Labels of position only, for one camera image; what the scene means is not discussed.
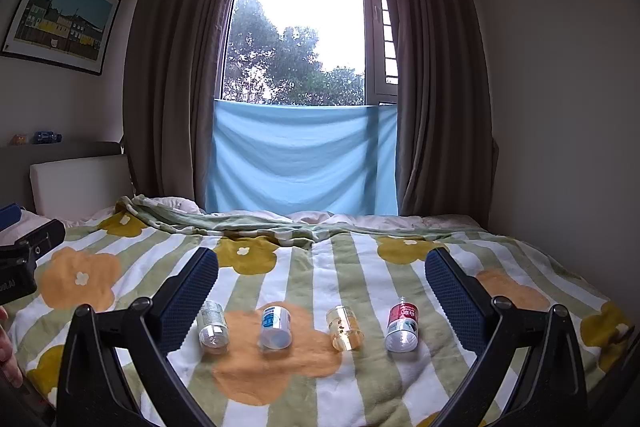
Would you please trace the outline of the person's left hand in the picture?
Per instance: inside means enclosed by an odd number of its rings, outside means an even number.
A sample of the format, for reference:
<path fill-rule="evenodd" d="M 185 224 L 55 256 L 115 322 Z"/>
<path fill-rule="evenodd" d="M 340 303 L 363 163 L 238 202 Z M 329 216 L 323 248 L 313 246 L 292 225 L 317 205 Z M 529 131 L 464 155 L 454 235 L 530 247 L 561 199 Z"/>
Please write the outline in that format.
<path fill-rule="evenodd" d="M 0 326 L 0 366 L 6 380 L 14 387 L 19 388 L 23 384 L 23 374 L 18 367 L 11 340 Z"/>

